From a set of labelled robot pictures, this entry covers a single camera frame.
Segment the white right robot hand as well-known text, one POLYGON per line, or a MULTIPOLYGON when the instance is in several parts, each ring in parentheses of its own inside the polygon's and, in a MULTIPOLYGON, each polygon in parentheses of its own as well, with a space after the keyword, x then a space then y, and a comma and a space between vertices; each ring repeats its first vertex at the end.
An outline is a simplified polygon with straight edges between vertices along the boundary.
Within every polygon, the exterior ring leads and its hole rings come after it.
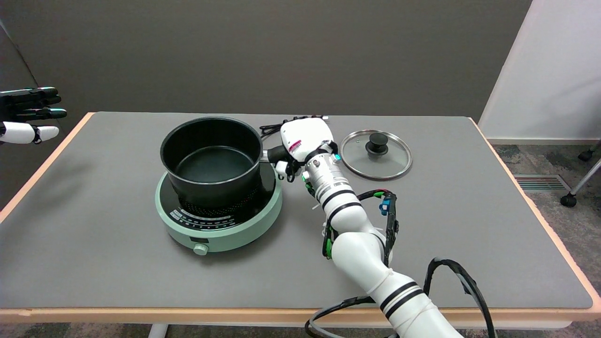
POLYGON ((320 154, 339 154, 339 146, 324 119, 298 118, 280 128, 281 145, 264 151, 279 179, 293 182, 299 171, 320 154))

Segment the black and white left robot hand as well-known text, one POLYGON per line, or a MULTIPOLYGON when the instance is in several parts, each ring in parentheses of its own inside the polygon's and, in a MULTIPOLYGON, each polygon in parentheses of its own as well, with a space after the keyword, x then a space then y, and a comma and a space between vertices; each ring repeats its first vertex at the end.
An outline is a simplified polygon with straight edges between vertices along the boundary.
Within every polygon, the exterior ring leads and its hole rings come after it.
POLYGON ((1 143, 39 144, 56 137, 60 128, 52 125, 34 125, 31 122, 67 117, 65 109, 51 107, 61 101, 58 90, 53 86, 2 91, 1 143))

